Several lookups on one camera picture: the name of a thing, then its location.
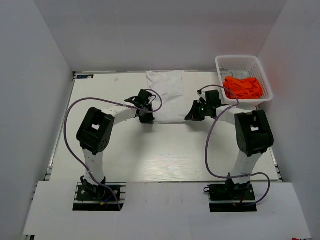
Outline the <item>white t shirt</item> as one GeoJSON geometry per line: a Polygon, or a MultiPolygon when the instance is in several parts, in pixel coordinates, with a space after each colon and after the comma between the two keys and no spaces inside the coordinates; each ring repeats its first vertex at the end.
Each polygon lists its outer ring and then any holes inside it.
{"type": "Polygon", "coordinates": [[[149,89],[156,91],[162,99],[162,107],[153,114],[157,124],[177,124],[185,121],[189,106],[185,95],[183,72],[146,72],[149,89]]]}

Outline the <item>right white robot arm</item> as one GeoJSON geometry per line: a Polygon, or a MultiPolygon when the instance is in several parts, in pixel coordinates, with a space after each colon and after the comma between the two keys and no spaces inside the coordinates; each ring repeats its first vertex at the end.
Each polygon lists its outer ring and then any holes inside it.
{"type": "Polygon", "coordinates": [[[214,119],[213,126],[222,121],[235,126],[236,142],[239,148],[232,171],[221,179],[231,180],[225,188],[226,195],[236,200],[244,193],[244,187],[251,181],[253,170],[267,150],[274,144],[274,136],[264,110],[244,110],[222,104],[218,90],[206,91],[192,104],[186,121],[214,119]]]}

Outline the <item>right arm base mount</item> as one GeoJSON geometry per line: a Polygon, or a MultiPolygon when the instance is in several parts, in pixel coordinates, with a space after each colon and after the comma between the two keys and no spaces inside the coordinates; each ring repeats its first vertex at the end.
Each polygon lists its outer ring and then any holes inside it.
{"type": "Polygon", "coordinates": [[[209,196],[211,213],[257,212],[253,186],[250,181],[235,184],[227,179],[223,184],[210,184],[203,189],[209,196]]]}

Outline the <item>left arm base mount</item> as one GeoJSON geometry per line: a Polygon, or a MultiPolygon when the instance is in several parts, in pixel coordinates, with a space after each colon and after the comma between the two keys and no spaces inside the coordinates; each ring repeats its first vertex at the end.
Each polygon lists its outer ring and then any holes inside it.
{"type": "Polygon", "coordinates": [[[105,180],[102,183],[108,187],[92,185],[82,176],[77,183],[72,210],[74,212],[121,211],[126,198],[126,184],[106,183],[105,180]]]}

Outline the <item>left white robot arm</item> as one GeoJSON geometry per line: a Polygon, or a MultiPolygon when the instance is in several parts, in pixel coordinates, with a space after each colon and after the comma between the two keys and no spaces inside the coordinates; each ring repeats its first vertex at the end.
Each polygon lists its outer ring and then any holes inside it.
{"type": "Polygon", "coordinates": [[[133,106],[116,105],[106,109],[91,107],[87,111],[76,139],[82,148],[85,165],[88,168],[81,183],[88,187],[88,193],[94,199],[99,200],[105,196],[106,183],[103,171],[103,152],[110,143],[113,127],[124,121],[139,118],[142,124],[153,124],[152,101],[156,95],[142,89],[138,96],[125,100],[133,106]]]}

